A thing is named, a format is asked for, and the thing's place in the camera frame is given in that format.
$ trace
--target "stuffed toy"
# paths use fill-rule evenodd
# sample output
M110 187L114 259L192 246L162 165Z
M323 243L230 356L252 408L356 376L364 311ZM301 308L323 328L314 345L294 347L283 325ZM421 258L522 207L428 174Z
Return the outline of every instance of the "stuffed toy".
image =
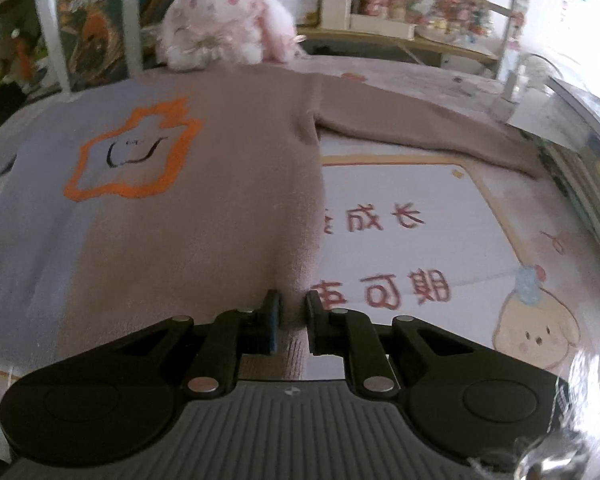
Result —
M299 51L294 19L277 0L174 0L160 36L158 60L175 71L216 59L288 62Z

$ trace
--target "cartoon bear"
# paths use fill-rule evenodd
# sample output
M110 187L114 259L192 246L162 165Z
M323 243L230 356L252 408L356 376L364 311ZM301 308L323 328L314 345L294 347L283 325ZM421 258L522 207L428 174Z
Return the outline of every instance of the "cartoon bear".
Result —
M569 309L539 286L540 281L544 281L541 267L520 269L516 288L502 306L493 333L493 347L538 368L551 370L579 342L580 327Z

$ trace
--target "orange printed design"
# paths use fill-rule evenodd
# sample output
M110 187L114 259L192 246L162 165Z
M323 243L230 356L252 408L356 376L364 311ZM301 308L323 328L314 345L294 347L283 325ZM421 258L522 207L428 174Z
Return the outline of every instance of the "orange printed design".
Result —
M353 81L360 81L361 83L366 81L365 76L363 76L362 74L356 74L355 72L345 72L344 74L340 75L340 77L343 79L351 79Z
M167 103L158 103L148 108L135 108L129 116L126 123L119 129L107 132L80 147L78 164L74 174L64 187L64 196L75 202L82 202L90 198L95 198L104 194L116 194L125 198L144 198L165 192L173 184L184 166L184 161L189 151L189 145L202 128L202 121L197 119L187 119L186 115L189 109L186 105L186 98L176 99ZM120 182L112 182L103 186L93 187L91 189L79 189L78 182L87 167L90 149L98 142L106 139L112 139L124 132L137 128L140 121L152 115L160 115L163 120L160 122L160 128L175 128L186 126L186 129L180 134L178 139L171 147L171 151L166 157L164 173L150 184L131 186Z

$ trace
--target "sweater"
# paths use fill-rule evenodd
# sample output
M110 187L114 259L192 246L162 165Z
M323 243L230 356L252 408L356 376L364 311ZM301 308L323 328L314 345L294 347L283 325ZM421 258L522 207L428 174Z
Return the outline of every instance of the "sweater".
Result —
M276 358L299 378L324 226L318 130L464 153L538 176L531 142L357 81L269 65L158 73L46 110L0 195L0 368L23 373L177 314L282 294Z

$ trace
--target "red chinese characters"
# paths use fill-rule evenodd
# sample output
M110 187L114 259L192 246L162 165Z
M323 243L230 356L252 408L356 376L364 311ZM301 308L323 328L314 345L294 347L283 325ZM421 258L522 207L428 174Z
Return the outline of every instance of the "red chinese characters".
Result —
M347 226L349 232L364 231L375 227L379 231L384 229L380 225L380 217L374 213L372 204L358 204L357 209L349 209L347 211Z
M347 303L344 295L337 290L339 286L342 286L341 282L325 282L324 280L320 280L320 283L311 288L318 291L318 295L320 295L320 299L322 300L322 306L326 310L331 310L338 305Z
M417 227L418 224L424 224L424 220L420 220L415 216L419 214L420 211L413 209L413 202L409 202L402 206L400 204L396 204L395 212L392 213L392 215L397 219L398 223L407 229L413 229L414 227Z
M402 300L400 291L395 286L395 274L377 274L362 278L362 283L370 283L365 290L365 299L368 306L396 310L400 308Z
M418 296L418 304L425 301L449 301L451 299L451 290L446 282L444 274L436 269L429 269L426 272L418 269L417 272L409 274L413 292Z

